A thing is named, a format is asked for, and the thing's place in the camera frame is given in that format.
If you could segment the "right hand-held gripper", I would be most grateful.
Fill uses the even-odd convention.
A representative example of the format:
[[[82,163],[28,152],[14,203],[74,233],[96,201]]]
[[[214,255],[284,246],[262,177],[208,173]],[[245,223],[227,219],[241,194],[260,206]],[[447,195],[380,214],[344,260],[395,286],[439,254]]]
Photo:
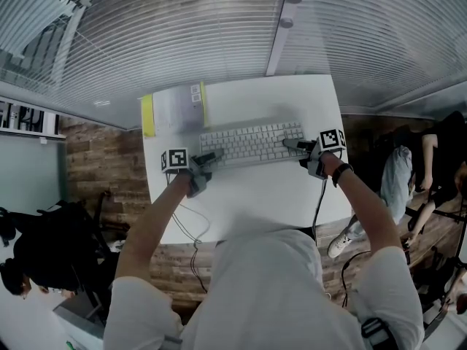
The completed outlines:
[[[340,153],[347,149],[347,143],[341,130],[333,128],[319,132],[314,141],[301,141],[300,139],[283,139],[282,143],[288,149],[302,150],[307,159],[300,160],[301,166],[307,169],[310,176],[326,178],[324,165],[320,158],[324,152]]]

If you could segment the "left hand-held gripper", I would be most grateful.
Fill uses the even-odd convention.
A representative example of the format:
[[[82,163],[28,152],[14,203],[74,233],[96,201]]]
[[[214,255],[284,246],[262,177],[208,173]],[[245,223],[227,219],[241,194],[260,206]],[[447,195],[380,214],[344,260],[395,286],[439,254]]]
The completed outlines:
[[[187,174],[190,177],[188,198],[194,198],[207,188],[212,174],[205,167],[216,163],[224,155],[224,149],[214,149],[202,155],[191,156],[187,148],[173,148],[161,155],[161,172],[169,174]]]

